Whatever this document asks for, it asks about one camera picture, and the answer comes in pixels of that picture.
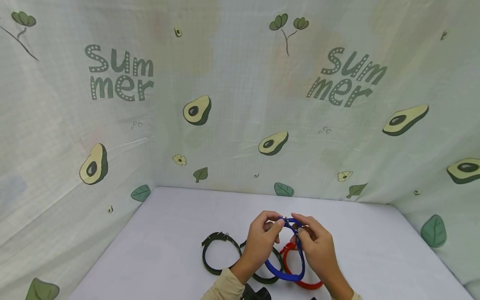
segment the small white flower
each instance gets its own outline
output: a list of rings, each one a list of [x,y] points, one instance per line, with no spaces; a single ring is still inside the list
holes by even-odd
[[[350,178],[350,176],[352,176],[353,172],[352,171],[344,171],[344,172],[340,172],[338,174],[338,181],[345,181],[347,180],[348,178]]]
[[[172,158],[177,165],[185,166],[187,164],[187,159],[184,156],[181,156],[180,154],[177,154]]]

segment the blue collar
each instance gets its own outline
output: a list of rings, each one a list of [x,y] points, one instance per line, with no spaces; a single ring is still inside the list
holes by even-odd
[[[301,281],[303,279],[303,276],[305,275],[305,258],[303,257],[303,251],[301,249],[301,242],[300,242],[300,239],[298,237],[298,232],[295,228],[293,228],[290,223],[295,223],[299,226],[299,228],[302,227],[302,224],[297,220],[297,219],[294,219],[294,218],[278,218],[278,219],[284,219],[285,220],[285,225],[283,227],[287,227],[287,228],[290,228],[293,233],[295,234],[295,238],[296,238],[296,244],[297,244],[297,249],[299,251],[299,254],[300,254],[300,259],[301,259],[301,273],[298,274],[298,275],[295,275],[295,274],[287,274],[287,273],[283,273],[283,272],[280,272],[279,270],[275,269],[274,266],[272,266],[272,264],[268,261],[265,262],[265,265],[267,266],[267,269],[272,272],[273,275],[277,276],[278,278],[280,279],[283,279],[283,280],[286,280],[286,281]]]

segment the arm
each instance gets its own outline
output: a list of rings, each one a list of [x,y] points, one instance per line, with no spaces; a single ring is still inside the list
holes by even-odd
[[[281,214],[263,211],[250,224],[245,251],[235,265],[224,269],[202,300],[239,300],[245,283],[265,263],[272,252],[274,242],[279,243],[278,234],[285,221],[277,220]]]
[[[307,262],[334,300],[361,300],[348,284],[336,260],[333,237],[311,216],[292,214],[304,226],[298,229]]]

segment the plant sprig print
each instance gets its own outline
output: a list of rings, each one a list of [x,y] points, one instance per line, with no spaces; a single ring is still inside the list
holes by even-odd
[[[27,53],[33,57],[34,59],[38,60],[28,49],[27,47],[20,41],[20,36],[25,34],[27,31],[27,27],[33,27],[36,24],[36,19],[31,16],[26,14],[25,12],[12,12],[12,19],[17,22],[18,24],[25,26],[22,31],[20,31],[17,36],[13,35],[10,31],[7,29],[3,28],[3,26],[0,25],[0,28],[3,29],[6,33],[8,33],[11,37],[13,37],[22,47],[27,51]]]
[[[308,27],[309,22],[304,18],[297,18],[293,21],[293,27],[295,27],[297,30],[295,30],[294,33],[290,34],[287,36],[285,31],[283,31],[282,27],[287,23],[288,20],[288,15],[284,13],[283,15],[278,15],[275,17],[275,20],[270,23],[270,30],[276,31],[280,29],[283,32],[283,36],[285,37],[285,43],[287,45],[287,55],[290,56],[288,53],[288,39],[296,34],[299,30],[303,30]]]

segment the nylon strap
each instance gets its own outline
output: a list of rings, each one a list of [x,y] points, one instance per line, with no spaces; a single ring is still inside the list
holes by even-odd
[[[295,244],[292,244],[292,243],[287,243],[285,245],[285,247],[283,247],[282,251],[280,251],[280,254],[284,253],[283,254],[283,264],[285,265],[285,272],[287,272],[288,274],[292,274],[292,272],[290,272],[288,266],[287,266],[287,255],[288,255],[288,252],[290,250],[295,250]],[[309,290],[314,290],[314,289],[319,289],[322,287],[322,285],[324,285],[324,283],[322,281],[319,281],[315,284],[310,284],[310,283],[306,283],[306,282],[303,282],[303,281],[297,281],[295,282],[298,286],[304,288],[304,289],[309,289]]]
[[[243,246],[245,246],[245,244],[247,243],[247,241],[243,242],[242,244],[240,244],[240,248],[242,248]],[[273,253],[275,254],[276,258],[278,259],[278,261],[280,262],[280,271],[283,272],[284,270],[284,263],[283,263],[283,259],[282,259],[282,256],[280,255],[280,253],[277,251],[277,249],[275,248],[272,248],[272,251]],[[277,276],[273,276],[272,278],[263,278],[263,277],[260,277],[258,276],[257,274],[253,274],[253,279],[255,279],[256,281],[260,282],[260,283],[263,283],[263,284],[272,284],[272,283],[276,283],[278,281],[278,277]]]
[[[214,232],[212,233],[211,235],[209,235],[203,242],[202,242],[202,246],[204,247],[204,251],[202,253],[202,260],[204,261],[204,266],[205,266],[205,269],[207,269],[208,272],[212,273],[213,275],[220,275],[222,273],[222,270],[218,270],[218,269],[214,269],[212,268],[211,266],[209,266],[207,264],[207,260],[205,259],[205,254],[207,253],[207,249],[208,249],[208,246],[210,246],[210,244],[215,241],[215,240],[223,240],[223,241],[226,241],[228,240],[229,242],[231,242],[235,248],[237,248],[237,251],[239,252],[240,256],[241,256],[241,250],[240,250],[240,246],[237,244],[237,242],[235,242],[234,239],[232,239],[228,233],[225,234],[223,232]]]
[[[301,281],[303,279],[303,276],[305,275],[305,258],[303,257],[303,251],[301,248],[301,241],[298,237],[298,232],[295,228],[293,228],[290,225],[290,223],[297,224],[299,228],[301,228],[302,224],[297,219],[294,219],[294,218],[283,218],[283,219],[285,220],[285,224],[283,227],[290,228],[293,231],[293,234],[295,235],[296,244],[297,244],[297,248],[299,250],[300,259],[301,259],[301,273],[298,275],[283,273],[275,269],[275,267],[268,260],[265,262],[265,265],[267,266],[268,270],[273,273],[273,275],[277,276],[280,279],[283,279],[286,281],[293,281],[293,282]]]

